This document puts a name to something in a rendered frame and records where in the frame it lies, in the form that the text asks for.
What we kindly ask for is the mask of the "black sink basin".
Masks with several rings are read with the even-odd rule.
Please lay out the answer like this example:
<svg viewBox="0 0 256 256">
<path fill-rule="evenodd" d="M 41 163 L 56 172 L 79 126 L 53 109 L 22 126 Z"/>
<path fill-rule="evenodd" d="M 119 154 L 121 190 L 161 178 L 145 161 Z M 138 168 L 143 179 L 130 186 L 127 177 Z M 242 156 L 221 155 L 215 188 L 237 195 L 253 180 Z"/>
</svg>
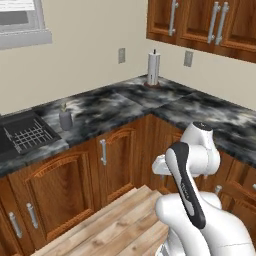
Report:
<svg viewBox="0 0 256 256">
<path fill-rule="evenodd" d="M 0 118 L 0 161 L 13 159 L 61 137 L 34 111 Z"/>
</svg>

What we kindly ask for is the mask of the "white paper towel holder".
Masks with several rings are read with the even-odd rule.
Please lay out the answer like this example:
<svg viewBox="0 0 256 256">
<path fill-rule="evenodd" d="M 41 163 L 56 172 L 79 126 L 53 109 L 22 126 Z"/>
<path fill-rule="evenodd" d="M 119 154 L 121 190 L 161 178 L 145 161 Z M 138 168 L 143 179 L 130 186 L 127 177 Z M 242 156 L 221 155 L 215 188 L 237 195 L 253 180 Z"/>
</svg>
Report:
<svg viewBox="0 0 256 256">
<path fill-rule="evenodd" d="M 160 66 L 160 54 L 153 50 L 148 54 L 148 74 L 147 81 L 145 82 L 146 86 L 156 86 L 159 84 L 159 66 Z"/>
</svg>

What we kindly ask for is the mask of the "grey framed window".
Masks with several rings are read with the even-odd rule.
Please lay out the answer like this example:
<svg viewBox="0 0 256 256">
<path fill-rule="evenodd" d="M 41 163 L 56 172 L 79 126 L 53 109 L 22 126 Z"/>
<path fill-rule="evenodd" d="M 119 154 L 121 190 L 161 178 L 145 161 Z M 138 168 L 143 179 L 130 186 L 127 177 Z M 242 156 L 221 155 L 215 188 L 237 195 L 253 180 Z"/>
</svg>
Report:
<svg viewBox="0 0 256 256">
<path fill-rule="evenodd" d="M 0 50 L 51 42 L 42 0 L 0 0 Z"/>
</svg>

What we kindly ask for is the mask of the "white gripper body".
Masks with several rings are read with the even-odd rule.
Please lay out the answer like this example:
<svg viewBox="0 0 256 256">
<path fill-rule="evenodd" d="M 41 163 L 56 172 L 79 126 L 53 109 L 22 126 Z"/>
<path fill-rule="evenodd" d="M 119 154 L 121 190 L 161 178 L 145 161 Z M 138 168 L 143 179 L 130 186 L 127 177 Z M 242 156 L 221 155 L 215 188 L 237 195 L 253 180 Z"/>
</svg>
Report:
<svg viewBox="0 0 256 256">
<path fill-rule="evenodd" d="M 164 175 L 164 176 L 172 175 L 172 173 L 170 172 L 170 170 L 166 164 L 164 154 L 156 157 L 155 161 L 152 164 L 152 171 L 156 175 Z"/>
</svg>

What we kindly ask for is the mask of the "wooden base cupboard door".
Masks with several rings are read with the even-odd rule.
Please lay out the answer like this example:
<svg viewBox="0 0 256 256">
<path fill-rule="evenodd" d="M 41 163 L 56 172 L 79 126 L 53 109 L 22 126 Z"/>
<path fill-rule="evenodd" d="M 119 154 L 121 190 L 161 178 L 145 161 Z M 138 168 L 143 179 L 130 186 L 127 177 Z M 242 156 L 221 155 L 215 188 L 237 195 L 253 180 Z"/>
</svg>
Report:
<svg viewBox="0 0 256 256">
<path fill-rule="evenodd" d="M 106 140 L 107 164 L 101 161 L 100 140 Z M 106 206 L 134 187 L 134 151 L 136 130 L 124 126 L 97 137 L 99 188 L 101 203 Z"/>
<path fill-rule="evenodd" d="M 61 154 L 8 177 L 36 249 L 95 212 L 87 151 Z M 26 203 L 34 207 L 35 229 Z"/>
<path fill-rule="evenodd" d="M 256 241 L 256 169 L 234 160 L 220 193 L 222 208 L 237 216 Z"/>
<path fill-rule="evenodd" d="M 166 152 L 168 147 L 181 137 L 181 130 L 156 116 L 152 116 L 152 151 L 151 160 L 155 161 L 156 157 Z M 172 176 L 161 176 L 152 173 L 150 175 L 150 188 L 157 189 L 163 195 L 176 192 Z"/>
<path fill-rule="evenodd" d="M 17 236 L 9 214 L 13 213 L 22 237 Z M 30 256 L 34 246 L 6 177 L 0 178 L 0 256 Z"/>
</svg>

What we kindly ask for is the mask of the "plant in grey pot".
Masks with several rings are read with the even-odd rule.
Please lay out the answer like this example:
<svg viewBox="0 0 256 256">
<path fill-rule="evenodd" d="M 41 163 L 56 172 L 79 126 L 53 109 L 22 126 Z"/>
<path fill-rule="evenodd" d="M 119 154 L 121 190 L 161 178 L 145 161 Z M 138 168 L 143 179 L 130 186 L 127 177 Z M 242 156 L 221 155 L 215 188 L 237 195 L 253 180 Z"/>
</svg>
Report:
<svg viewBox="0 0 256 256">
<path fill-rule="evenodd" d="M 67 109 L 67 104 L 61 104 L 61 110 L 59 113 L 60 126 L 64 131 L 68 131 L 73 126 L 71 111 Z"/>
</svg>

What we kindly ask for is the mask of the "wooden wall cupboard door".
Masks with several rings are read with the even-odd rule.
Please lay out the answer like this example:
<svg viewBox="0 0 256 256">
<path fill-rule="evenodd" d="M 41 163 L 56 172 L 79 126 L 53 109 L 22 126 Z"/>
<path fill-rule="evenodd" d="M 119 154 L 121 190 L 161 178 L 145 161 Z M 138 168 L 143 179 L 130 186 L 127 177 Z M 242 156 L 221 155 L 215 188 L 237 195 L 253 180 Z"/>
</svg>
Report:
<svg viewBox="0 0 256 256">
<path fill-rule="evenodd" d="M 227 0 L 220 49 L 224 56 L 256 63 L 256 0 Z"/>
<path fill-rule="evenodd" d="M 213 41 L 207 43 L 212 8 L 220 0 L 182 0 L 177 44 L 186 48 L 212 52 Z"/>
<path fill-rule="evenodd" d="M 179 7 L 176 9 L 174 20 L 176 31 L 173 36 L 168 35 L 171 3 L 172 0 L 148 0 L 147 39 L 169 44 L 176 43 L 179 22 L 181 20 L 182 0 L 178 0 Z"/>
</svg>

